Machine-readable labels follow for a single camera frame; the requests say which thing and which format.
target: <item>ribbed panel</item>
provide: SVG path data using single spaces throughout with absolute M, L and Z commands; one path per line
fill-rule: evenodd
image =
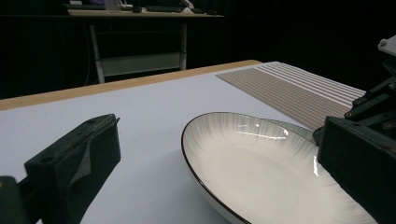
M 364 91 L 319 77 L 284 63 L 269 63 L 218 75 L 311 130 L 323 126 L 326 116 L 343 117 Z

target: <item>black wall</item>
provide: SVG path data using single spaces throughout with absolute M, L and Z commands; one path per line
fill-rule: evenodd
M 4 0 L 0 15 L 65 14 L 63 2 Z M 94 72 L 84 27 L 2 20 L 0 99 L 83 86 L 88 74 Z
M 244 10 L 250 3 L 254 7 Z M 390 74 L 379 41 L 396 35 L 395 8 L 381 1 L 238 1 L 251 18 L 233 34 L 235 60 L 279 61 L 363 90 Z

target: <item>table leg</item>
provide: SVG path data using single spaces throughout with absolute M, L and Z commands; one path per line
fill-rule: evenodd
M 180 27 L 180 70 L 187 68 L 187 24 L 181 24 Z
M 98 42 L 96 40 L 95 26 L 90 25 L 90 31 L 91 31 L 91 39 L 92 39 L 92 45 L 93 45 L 93 53 L 95 56 L 96 71 L 98 73 L 98 80 L 99 80 L 99 83 L 105 83 L 105 75 L 103 73 L 103 67 L 102 67 L 102 63 L 100 60 Z

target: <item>table surface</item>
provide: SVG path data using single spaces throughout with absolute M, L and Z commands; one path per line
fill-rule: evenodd
M 70 15 L 0 15 L 2 24 L 131 24 L 131 23 L 184 23 L 184 24 L 203 24 L 203 23 L 224 23 L 224 22 L 245 22 L 246 19 L 227 18 L 224 16 L 212 16 L 206 14 L 181 14 L 164 12 L 144 12 L 133 13 L 121 11 L 116 13 L 106 12 L 105 10 L 69 10 Z
M 260 72 L 258 66 L 267 64 L 272 65 L 227 63 L 2 100 L 1 175 L 21 181 L 26 176 L 23 164 L 35 154 L 83 121 L 112 113 L 120 118 L 121 161 L 81 223 L 228 223 L 197 190 L 180 139 L 190 120 L 210 112 L 304 127 L 219 78 Z

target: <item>white tabletop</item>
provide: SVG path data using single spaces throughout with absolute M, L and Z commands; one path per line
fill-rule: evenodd
M 304 126 L 216 77 L 270 63 L 0 111 L 0 171 L 21 181 L 23 164 L 77 127 L 115 114 L 121 161 L 81 223 L 228 223 L 194 186 L 181 151 L 193 118 L 234 112 Z

